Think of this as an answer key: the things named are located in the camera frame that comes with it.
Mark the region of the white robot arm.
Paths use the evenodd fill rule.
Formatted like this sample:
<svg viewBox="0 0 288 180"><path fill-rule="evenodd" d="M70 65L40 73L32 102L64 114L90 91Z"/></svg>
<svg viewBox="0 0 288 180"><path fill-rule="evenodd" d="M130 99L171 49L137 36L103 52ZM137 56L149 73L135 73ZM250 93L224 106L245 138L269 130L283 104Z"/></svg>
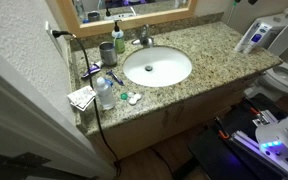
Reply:
<svg viewBox="0 0 288 180"><path fill-rule="evenodd" d="M262 154L288 173L288 117L258 126L255 135Z"/></svg>

